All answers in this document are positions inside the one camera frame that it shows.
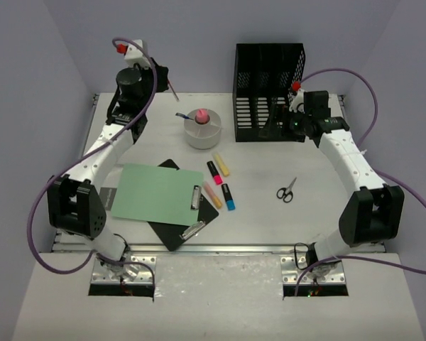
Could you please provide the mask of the red pen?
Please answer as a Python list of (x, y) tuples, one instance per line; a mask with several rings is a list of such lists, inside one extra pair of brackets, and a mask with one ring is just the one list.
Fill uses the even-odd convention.
[(174, 87), (172, 85), (172, 82), (169, 79), (168, 79), (168, 87), (169, 87), (170, 91), (172, 92), (172, 94), (173, 94), (176, 102), (180, 102), (180, 98), (178, 97), (178, 94), (175, 91), (175, 89), (174, 89)]

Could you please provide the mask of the blue pen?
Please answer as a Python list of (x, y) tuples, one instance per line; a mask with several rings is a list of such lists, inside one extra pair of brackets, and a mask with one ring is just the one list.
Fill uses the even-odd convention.
[(190, 117), (188, 117), (188, 115), (182, 114), (182, 113), (179, 113), (179, 112), (175, 113), (175, 116), (183, 118), (183, 119), (186, 119), (186, 120), (190, 120), (191, 119)]

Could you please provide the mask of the black handled scissors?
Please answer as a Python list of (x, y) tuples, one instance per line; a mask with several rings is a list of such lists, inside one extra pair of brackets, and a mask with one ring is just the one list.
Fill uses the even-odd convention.
[(297, 180), (297, 177), (295, 177), (287, 187), (282, 187), (278, 189), (276, 193), (276, 197), (285, 203), (290, 203), (294, 198), (293, 186), (296, 180)]

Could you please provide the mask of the pink capped glue stick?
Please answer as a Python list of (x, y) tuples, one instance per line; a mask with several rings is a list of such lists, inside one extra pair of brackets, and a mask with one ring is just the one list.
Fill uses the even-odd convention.
[(209, 121), (209, 114), (207, 109), (198, 109), (195, 115), (195, 121), (198, 124), (206, 124)]

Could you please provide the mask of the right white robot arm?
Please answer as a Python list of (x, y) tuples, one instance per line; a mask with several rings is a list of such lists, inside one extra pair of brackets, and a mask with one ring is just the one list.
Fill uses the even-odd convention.
[(394, 239), (405, 195), (399, 186), (387, 184), (372, 169), (345, 119), (332, 116), (327, 91), (307, 92), (294, 85), (290, 94), (290, 106), (282, 110), (288, 131), (314, 142), (349, 196), (337, 229), (307, 247), (302, 270), (308, 278), (318, 279), (327, 272), (327, 261), (346, 256), (362, 244)]

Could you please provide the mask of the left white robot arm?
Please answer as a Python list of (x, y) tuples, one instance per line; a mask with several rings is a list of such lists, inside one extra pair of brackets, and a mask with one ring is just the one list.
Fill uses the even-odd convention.
[(126, 243), (107, 227), (99, 191), (120, 157), (139, 139), (147, 123), (146, 110), (158, 92), (168, 90), (167, 67), (152, 62), (135, 64), (116, 75), (116, 91), (106, 121), (88, 158), (56, 177), (47, 191), (49, 221), (53, 227), (79, 236), (99, 255), (110, 260), (108, 270), (118, 279), (133, 272), (124, 256)]

